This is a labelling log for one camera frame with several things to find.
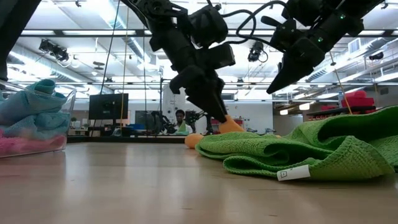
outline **orange toy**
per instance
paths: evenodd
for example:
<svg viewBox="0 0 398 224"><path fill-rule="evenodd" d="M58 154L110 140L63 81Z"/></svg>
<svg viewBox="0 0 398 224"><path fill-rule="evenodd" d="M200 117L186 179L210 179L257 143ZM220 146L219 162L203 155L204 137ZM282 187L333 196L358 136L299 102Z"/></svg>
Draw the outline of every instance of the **orange toy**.
<svg viewBox="0 0 398 224"><path fill-rule="evenodd" d="M184 143L188 148L194 149L201 139L203 139L203 135L193 133L185 137Z"/></svg>
<svg viewBox="0 0 398 224"><path fill-rule="evenodd" d="M240 125L236 124L236 122L232 119L230 115L225 115L226 122L222 123L218 126L218 130L221 134L230 133L233 131L243 132L244 129L240 127Z"/></svg>

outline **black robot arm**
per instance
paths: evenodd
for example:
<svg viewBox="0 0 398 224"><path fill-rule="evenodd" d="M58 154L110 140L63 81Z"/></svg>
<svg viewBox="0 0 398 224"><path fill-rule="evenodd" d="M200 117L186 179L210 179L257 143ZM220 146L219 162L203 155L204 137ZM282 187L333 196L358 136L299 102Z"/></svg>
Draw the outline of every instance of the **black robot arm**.
<svg viewBox="0 0 398 224"><path fill-rule="evenodd" d="M179 94L184 87L188 101L225 122L226 109L221 100L224 81L215 69L234 65L235 61L228 43L209 49L212 43L224 41L228 34L219 8L208 5L189 16L185 8L169 0L122 1L152 33L152 50L163 49L172 69L178 72L170 82L173 93Z"/></svg>
<svg viewBox="0 0 398 224"><path fill-rule="evenodd" d="M224 82L218 78L217 68L234 65L234 55L229 44L240 44L248 39L260 41L284 53L279 72L267 89L273 93L311 74L313 68L325 58L333 46L346 34L357 36L364 30L362 17L383 0L289 0L270 1L254 12L236 30L238 37L246 40L229 41L209 49L215 42L225 40L228 27L218 10L220 6L207 5L188 15L187 10L169 0L122 0L152 32L150 45L153 51L163 49L178 75L170 82L173 93L185 88L187 100L210 116L224 123L227 114L221 100ZM256 28L255 16L268 6L280 4L285 7L280 23L263 16L262 23L275 27L271 41L253 37ZM244 10L229 13L228 16ZM253 30L249 36L239 34L250 20ZM296 22L310 27L297 29Z"/></svg>

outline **clear plastic bin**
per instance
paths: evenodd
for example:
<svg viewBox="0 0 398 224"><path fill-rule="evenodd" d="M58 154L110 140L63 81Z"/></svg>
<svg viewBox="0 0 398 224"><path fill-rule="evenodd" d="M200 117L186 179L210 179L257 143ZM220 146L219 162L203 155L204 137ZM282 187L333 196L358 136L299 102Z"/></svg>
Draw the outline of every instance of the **clear plastic bin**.
<svg viewBox="0 0 398 224"><path fill-rule="evenodd" d="M0 85L0 157L65 148L76 91L56 93L51 80L26 88Z"/></svg>

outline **person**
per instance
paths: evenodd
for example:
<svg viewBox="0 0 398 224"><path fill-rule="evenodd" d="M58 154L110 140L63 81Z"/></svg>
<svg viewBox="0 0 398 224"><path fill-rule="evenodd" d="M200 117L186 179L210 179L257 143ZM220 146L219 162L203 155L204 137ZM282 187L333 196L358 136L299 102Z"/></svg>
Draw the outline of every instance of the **person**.
<svg viewBox="0 0 398 224"><path fill-rule="evenodd" d="M175 118L177 120L177 124L175 125L175 129L177 130L176 134L188 135L191 134L192 128L185 124L185 112L183 110L177 110L175 112Z"/></svg>

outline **white label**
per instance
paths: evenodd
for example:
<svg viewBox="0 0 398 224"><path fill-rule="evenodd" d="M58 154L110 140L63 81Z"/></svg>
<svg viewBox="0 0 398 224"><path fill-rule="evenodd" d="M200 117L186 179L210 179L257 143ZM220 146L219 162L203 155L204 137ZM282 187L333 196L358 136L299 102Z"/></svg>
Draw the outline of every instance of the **white label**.
<svg viewBox="0 0 398 224"><path fill-rule="evenodd" d="M308 165L281 170L278 171L276 175L279 181L311 177L310 167Z"/></svg>

